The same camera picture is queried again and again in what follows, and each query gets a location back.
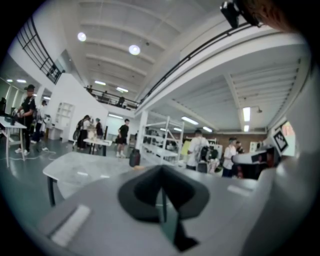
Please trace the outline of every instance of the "floor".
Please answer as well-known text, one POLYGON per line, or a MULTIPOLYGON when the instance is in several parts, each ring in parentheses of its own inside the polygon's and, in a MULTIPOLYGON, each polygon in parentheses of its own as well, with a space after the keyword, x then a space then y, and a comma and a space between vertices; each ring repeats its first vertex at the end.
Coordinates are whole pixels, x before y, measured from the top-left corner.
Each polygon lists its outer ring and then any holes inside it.
MULTIPOLYGON (((27 160, 20 160, 21 154, 14 150, 17 145, 10 147, 10 168, 6 163, 6 138, 0 141, 0 188, 15 217, 27 224, 35 226, 38 221, 51 209, 48 196, 47 177, 42 173, 54 159, 73 150, 72 143, 62 143, 60 140, 41 141, 39 145, 31 145, 27 160), (38 152, 47 147, 53 153, 38 152)), ((107 155, 116 155, 114 147, 107 148, 107 155)), ((58 202, 63 198, 57 185, 54 184, 54 197, 58 202)))

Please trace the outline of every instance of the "staircase railing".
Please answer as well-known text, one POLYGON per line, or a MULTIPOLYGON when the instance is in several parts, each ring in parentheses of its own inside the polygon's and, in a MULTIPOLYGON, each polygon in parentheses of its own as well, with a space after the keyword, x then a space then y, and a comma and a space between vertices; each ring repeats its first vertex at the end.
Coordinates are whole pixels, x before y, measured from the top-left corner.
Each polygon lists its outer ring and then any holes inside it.
POLYGON ((51 59, 37 32, 34 20, 30 17, 16 35, 22 49, 37 67, 56 84, 64 70, 59 70, 51 59))

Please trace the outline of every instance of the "white wall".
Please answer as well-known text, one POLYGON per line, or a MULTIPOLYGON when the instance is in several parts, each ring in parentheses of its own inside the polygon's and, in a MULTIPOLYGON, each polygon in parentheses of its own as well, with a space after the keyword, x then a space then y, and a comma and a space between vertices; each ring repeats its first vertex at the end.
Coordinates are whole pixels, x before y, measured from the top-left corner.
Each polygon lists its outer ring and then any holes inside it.
POLYGON ((45 1, 32 15, 36 31, 55 62, 61 53, 67 48, 64 34, 64 25, 56 0, 45 1))
POLYGON ((31 60, 28 54, 22 49, 21 44, 15 37, 12 41, 9 49, 9 55, 13 60, 36 80, 39 84, 43 85, 47 90, 52 92, 55 88, 55 84, 49 80, 48 77, 37 67, 37 65, 31 60))
POLYGON ((58 80, 48 102, 46 114, 51 116, 52 123, 56 119, 58 106, 61 102, 75 106, 70 125, 69 140, 72 140, 77 123, 85 115, 99 118, 103 127, 106 125, 108 110, 102 106, 85 88, 74 78, 73 75, 63 73, 58 80))

